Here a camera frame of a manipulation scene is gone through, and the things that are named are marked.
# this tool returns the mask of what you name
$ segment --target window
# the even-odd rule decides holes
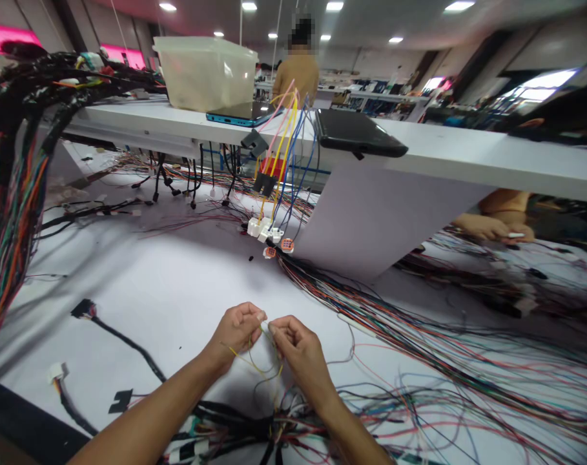
[[[543,73],[521,86],[507,92],[505,96],[516,96],[522,100],[542,102],[553,95],[560,86],[573,77],[577,69]]]
[[[434,90],[437,89],[440,86],[440,83],[444,80],[444,76],[440,76],[440,77],[432,77],[431,79],[429,79],[427,81],[427,83],[424,85],[424,88],[422,89],[422,91],[424,92],[425,90]]]
[[[7,26],[0,25],[0,51],[1,44],[5,41],[21,41],[34,43],[41,46],[39,39],[35,33],[31,30],[10,28]]]
[[[106,49],[109,58],[125,63],[125,60],[123,59],[123,54],[125,53],[127,56],[127,62],[132,68],[145,68],[145,59],[143,58],[143,54],[140,50],[134,50],[133,48],[126,49],[116,45],[108,44],[101,44],[101,46]]]

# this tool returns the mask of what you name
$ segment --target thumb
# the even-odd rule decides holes
[[[274,342],[276,342],[278,349],[282,351],[285,357],[288,357],[289,354],[295,350],[295,347],[287,338],[287,335],[283,333],[282,330],[276,325],[269,324],[267,327],[269,328],[270,333],[272,333]]]
[[[252,332],[261,326],[261,323],[267,319],[264,311],[260,311],[255,315],[244,315],[240,328],[246,335],[251,335]]]

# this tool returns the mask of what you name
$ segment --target ceiling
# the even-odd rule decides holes
[[[111,6],[111,0],[91,0]],[[157,23],[184,36],[213,36],[239,42],[238,0],[167,0],[177,7],[166,12],[160,0],[114,0],[118,11]],[[453,0],[342,0],[339,12],[326,12],[327,0],[282,0],[278,42],[285,43],[293,25],[296,4],[310,13],[316,33],[330,34],[330,47],[405,48],[440,50],[479,41],[499,28],[534,23],[581,9],[587,0],[477,0],[471,8],[447,14]],[[267,34],[276,32],[278,0],[254,0],[258,9],[243,13],[243,44],[259,49],[272,45]],[[404,37],[389,44],[393,36]]]

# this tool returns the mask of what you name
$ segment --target translucent plastic container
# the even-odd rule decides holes
[[[154,37],[170,103],[208,112],[252,101],[256,52],[211,37]]]

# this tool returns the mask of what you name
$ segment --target hand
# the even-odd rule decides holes
[[[502,242],[509,245],[515,245],[518,242],[534,242],[534,231],[530,226],[526,226],[523,223],[511,223],[507,224],[508,229],[511,233],[521,233],[525,234],[522,238],[515,238],[515,239],[502,239]]]
[[[483,240],[500,240],[511,232],[500,220],[470,213],[461,214],[454,222],[466,233]]]
[[[267,315],[250,302],[231,307],[225,313],[216,332],[201,353],[211,364],[215,364],[220,375],[226,373],[235,359],[235,352],[250,349],[261,335],[261,323]]]
[[[317,335],[295,316],[283,316],[269,324],[269,331],[287,359],[296,384],[315,411],[339,399],[325,363]]]

